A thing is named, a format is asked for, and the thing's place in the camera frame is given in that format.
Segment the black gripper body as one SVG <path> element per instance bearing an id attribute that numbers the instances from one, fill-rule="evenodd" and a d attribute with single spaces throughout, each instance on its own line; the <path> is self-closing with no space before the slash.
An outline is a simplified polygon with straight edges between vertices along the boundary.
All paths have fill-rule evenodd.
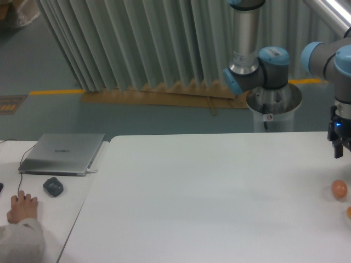
<path id="1" fill-rule="evenodd" d="M 332 143 L 342 141 L 343 150 L 350 151 L 350 102 L 335 101 L 330 108 L 330 120 L 327 139 Z"/>

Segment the white sleeved forearm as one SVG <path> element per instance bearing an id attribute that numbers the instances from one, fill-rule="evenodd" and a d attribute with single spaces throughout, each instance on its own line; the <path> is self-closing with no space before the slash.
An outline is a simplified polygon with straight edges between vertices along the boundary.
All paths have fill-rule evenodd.
<path id="1" fill-rule="evenodd" d="M 44 248 L 38 220 L 29 218 L 1 226 L 1 262 L 42 262 Z"/>

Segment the person's hand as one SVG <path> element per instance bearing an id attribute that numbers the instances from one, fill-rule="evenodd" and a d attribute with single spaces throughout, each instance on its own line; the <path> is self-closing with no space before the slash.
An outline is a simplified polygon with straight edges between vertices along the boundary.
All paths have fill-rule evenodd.
<path id="1" fill-rule="evenodd" d="M 10 224 L 18 224 L 25 219 L 37 219 L 38 198 L 23 190 L 10 199 L 10 211 L 7 212 L 7 220 Z"/>

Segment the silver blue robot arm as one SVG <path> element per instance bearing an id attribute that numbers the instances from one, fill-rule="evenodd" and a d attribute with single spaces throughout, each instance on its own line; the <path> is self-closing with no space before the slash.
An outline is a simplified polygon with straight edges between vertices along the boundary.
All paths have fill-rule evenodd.
<path id="1" fill-rule="evenodd" d="M 233 59 L 224 79 L 234 94 L 246 93 L 256 132 L 290 132 L 301 91 L 288 82 L 290 58 L 280 47 L 256 50 L 263 1 L 229 1 L 235 12 Z M 339 37 L 332 43 L 312 42 L 301 52 L 302 68 L 335 89 L 327 138 L 335 157 L 350 149 L 350 1 L 306 1 Z"/>

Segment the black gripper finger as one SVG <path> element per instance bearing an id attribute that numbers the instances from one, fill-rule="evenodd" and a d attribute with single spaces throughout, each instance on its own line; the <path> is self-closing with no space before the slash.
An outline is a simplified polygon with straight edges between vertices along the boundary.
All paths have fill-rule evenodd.
<path id="1" fill-rule="evenodd" d="M 340 140 L 335 140 L 333 142 L 333 147 L 334 147 L 334 157 L 335 158 L 341 158 L 343 156 L 343 144 L 342 141 Z"/>

